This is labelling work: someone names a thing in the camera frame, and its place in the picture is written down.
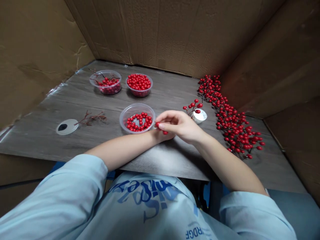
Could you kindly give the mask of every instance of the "clear plastic container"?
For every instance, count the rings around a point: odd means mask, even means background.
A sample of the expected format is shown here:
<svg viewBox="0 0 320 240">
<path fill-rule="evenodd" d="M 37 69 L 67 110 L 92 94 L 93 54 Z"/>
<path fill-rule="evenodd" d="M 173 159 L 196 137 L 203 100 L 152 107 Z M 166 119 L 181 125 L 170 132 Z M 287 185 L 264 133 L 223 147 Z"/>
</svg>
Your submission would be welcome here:
<svg viewBox="0 0 320 240">
<path fill-rule="evenodd" d="M 106 94 L 106 95 L 112 95 L 112 94 L 116 94 L 116 93 L 120 92 L 120 90 L 121 90 L 121 75 L 118 72 L 111 71 L 111 70 L 102 70 L 102 71 L 98 71 L 96 73 L 99 75 L 97 76 L 96 74 L 92 74 L 90 76 L 89 81 L 93 86 L 99 88 L 100 92 L 102 92 L 103 94 Z M 113 85 L 110 85 L 110 86 L 100 86 L 98 84 L 98 82 L 102 83 L 102 81 L 105 80 L 105 77 L 109 78 L 109 79 L 116 78 L 118 80 L 118 82 Z"/>
<path fill-rule="evenodd" d="M 153 81 L 152 81 L 151 77 L 149 77 L 148 75 L 142 74 L 142 73 L 133 73 L 133 74 L 141 74 L 141 75 L 147 76 L 147 78 L 151 82 L 151 86 L 146 90 L 135 90 L 135 89 L 129 87 L 129 85 L 128 85 L 128 77 L 127 77 L 126 84 L 127 84 L 128 88 L 131 90 L 132 94 L 134 96 L 136 96 L 136 97 L 145 97 L 145 96 L 147 96 L 150 93 L 150 90 L 151 90 L 151 88 L 153 86 Z"/>
<path fill-rule="evenodd" d="M 131 118 L 132 116 L 136 115 L 136 114 L 141 114 L 142 112 L 147 113 L 148 116 L 150 116 L 152 119 L 149 120 L 149 123 L 151 122 L 151 125 L 149 127 L 147 127 L 145 130 L 141 131 L 141 132 L 134 132 L 134 131 L 130 131 L 127 126 L 127 121 L 128 118 Z M 148 130 L 150 130 L 153 125 L 154 125 L 154 120 L 155 120 L 156 114 L 154 113 L 153 109 L 151 107 L 149 107 L 146 104 L 143 103 L 135 103 L 132 104 L 128 107 L 126 107 L 120 114 L 120 125 L 123 128 L 123 130 L 125 130 L 128 133 L 131 134 L 139 134 L 139 133 L 144 133 Z M 137 126 L 139 125 L 139 120 L 137 118 L 135 118 L 132 122 L 134 122 Z"/>
</svg>

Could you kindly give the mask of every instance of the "wood grain surface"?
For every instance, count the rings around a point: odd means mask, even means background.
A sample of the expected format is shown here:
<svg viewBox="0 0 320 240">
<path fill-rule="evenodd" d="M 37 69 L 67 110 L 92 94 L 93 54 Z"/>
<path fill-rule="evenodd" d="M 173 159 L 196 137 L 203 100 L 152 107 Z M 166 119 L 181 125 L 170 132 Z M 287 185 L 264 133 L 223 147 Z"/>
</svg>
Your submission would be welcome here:
<svg viewBox="0 0 320 240">
<path fill-rule="evenodd" d="M 103 95 L 89 83 L 88 68 L 109 69 L 120 73 L 122 90 L 115 95 Z M 153 80 L 151 93 L 144 98 L 134 97 L 125 84 L 129 74 L 142 73 Z M 145 103 L 156 115 L 169 109 L 181 110 L 197 98 L 198 80 L 173 73 L 137 66 L 94 61 L 78 71 L 64 85 L 49 95 L 32 113 L 23 117 L 0 142 L 0 152 L 54 161 L 69 161 L 74 156 L 112 138 L 125 135 L 119 116 L 133 103 Z M 104 111 L 107 120 L 92 126 L 80 125 L 72 134 L 60 136 L 55 129 L 66 119 L 81 120 L 86 111 Z M 216 129 L 217 119 L 210 104 L 203 110 L 208 114 L 201 128 L 225 144 Z M 287 162 L 261 119 L 248 117 L 254 131 L 262 132 L 266 142 L 263 151 L 253 151 L 253 159 L 245 161 L 266 188 L 305 193 L 306 190 Z M 121 151 L 119 146 L 114 151 Z M 148 172 L 199 180 L 210 180 L 215 174 L 197 150 L 178 137 L 144 152 L 122 167 L 124 170 Z"/>
</svg>

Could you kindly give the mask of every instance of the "red berry cluster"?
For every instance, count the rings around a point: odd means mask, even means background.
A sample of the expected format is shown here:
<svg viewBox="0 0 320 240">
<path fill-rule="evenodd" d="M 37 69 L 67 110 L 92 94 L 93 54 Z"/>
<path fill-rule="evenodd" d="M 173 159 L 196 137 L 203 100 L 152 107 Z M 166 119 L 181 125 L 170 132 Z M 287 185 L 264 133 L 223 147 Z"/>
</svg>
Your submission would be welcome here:
<svg viewBox="0 0 320 240">
<path fill-rule="evenodd" d="M 127 84 L 136 97 L 145 97 L 150 93 L 151 82 L 146 75 L 131 74 L 128 76 Z"/>
<path fill-rule="evenodd" d="M 199 110 L 199 109 L 194 110 L 195 107 L 197 107 L 197 108 L 202 108 L 202 106 L 203 106 L 202 103 L 199 103 L 199 104 L 196 106 L 196 103 L 198 103 L 198 102 L 199 102 L 199 100 L 198 100 L 198 99 L 195 99 L 195 100 L 194 100 L 194 103 L 190 103 L 190 105 L 189 105 L 188 107 L 187 107 L 187 106 L 184 106 L 184 107 L 183 107 L 183 110 L 186 110 L 186 112 L 187 112 L 188 115 L 190 115 L 190 113 L 192 113 L 192 112 L 200 113 L 200 110 Z"/>
<path fill-rule="evenodd" d="M 139 125 L 136 125 L 135 122 L 133 122 L 135 119 L 139 120 Z M 152 124 L 152 117 L 148 116 L 147 113 L 142 112 L 141 114 L 133 115 L 131 118 L 128 118 L 127 120 L 127 128 L 132 132 L 141 132 L 146 130 L 148 127 Z"/>
<path fill-rule="evenodd" d="M 96 73 L 95 71 L 89 69 L 90 71 L 94 72 L 95 79 L 90 78 L 93 81 L 96 81 L 97 86 L 99 87 L 99 90 L 103 94 L 111 95 L 111 94 L 116 94 L 120 92 L 121 90 L 121 83 L 119 81 L 120 78 L 112 77 L 112 78 L 107 78 L 105 77 L 102 73 Z M 98 77 L 101 77 L 103 80 L 100 82 L 98 81 Z"/>
<path fill-rule="evenodd" d="M 157 128 L 159 128 L 159 124 L 160 124 L 160 122 L 156 122 L 156 127 L 157 127 Z M 164 134 L 164 135 L 167 135 L 168 132 L 167 132 L 167 131 L 163 131 L 163 134 Z"/>
<path fill-rule="evenodd" d="M 245 113 L 238 113 L 234 107 L 227 104 L 227 97 L 223 97 L 220 93 L 221 82 L 219 78 L 219 75 L 213 76 L 213 79 L 210 75 L 206 75 L 203 79 L 200 79 L 198 82 L 200 84 L 199 95 L 202 101 L 205 100 L 211 103 L 216 110 L 216 116 L 218 117 L 217 129 L 223 131 L 224 140 L 229 145 L 228 150 L 238 155 L 240 159 L 252 159 L 250 155 L 252 149 L 262 150 L 261 146 L 265 145 L 262 142 L 262 137 L 258 137 L 261 133 L 252 131 L 251 126 L 245 127 L 243 125 L 249 124 Z"/>
</svg>

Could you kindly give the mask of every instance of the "cardboard wall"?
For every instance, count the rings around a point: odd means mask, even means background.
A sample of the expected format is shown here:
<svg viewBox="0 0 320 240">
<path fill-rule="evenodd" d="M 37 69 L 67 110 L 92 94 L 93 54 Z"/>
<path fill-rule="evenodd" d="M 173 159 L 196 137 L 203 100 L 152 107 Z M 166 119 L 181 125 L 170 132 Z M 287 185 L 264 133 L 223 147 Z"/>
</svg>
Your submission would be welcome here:
<svg viewBox="0 0 320 240">
<path fill-rule="evenodd" d="M 96 59 L 221 74 L 284 2 L 66 0 Z"/>
<path fill-rule="evenodd" d="M 265 118 L 307 190 L 320 206 L 320 97 Z"/>
<path fill-rule="evenodd" d="M 63 0 L 0 1 L 0 128 L 94 60 Z M 55 162 L 0 155 L 0 185 L 45 177 Z"/>
<path fill-rule="evenodd" d="M 319 29 L 319 1 L 286 1 L 222 76 L 221 93 L 260 118 L 319 96 Z"/>
</svg>

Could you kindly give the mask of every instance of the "white disc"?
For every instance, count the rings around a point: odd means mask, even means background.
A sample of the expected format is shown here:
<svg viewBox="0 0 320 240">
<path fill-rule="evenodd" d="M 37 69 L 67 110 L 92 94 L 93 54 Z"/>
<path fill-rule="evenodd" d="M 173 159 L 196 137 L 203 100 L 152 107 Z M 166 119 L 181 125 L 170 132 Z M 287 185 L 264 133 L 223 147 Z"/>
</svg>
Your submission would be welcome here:
<svg viewBox="0 0 320 240">
<path fill-rule="evenodd" d="M 59 135 L 68 135 L 73 133 L 79 126 L 79 124 L 75 125 L 78 121 L 75 119 L 68 119 L 61 122 L 57 128 L 56 133 Z"/>
</svg>

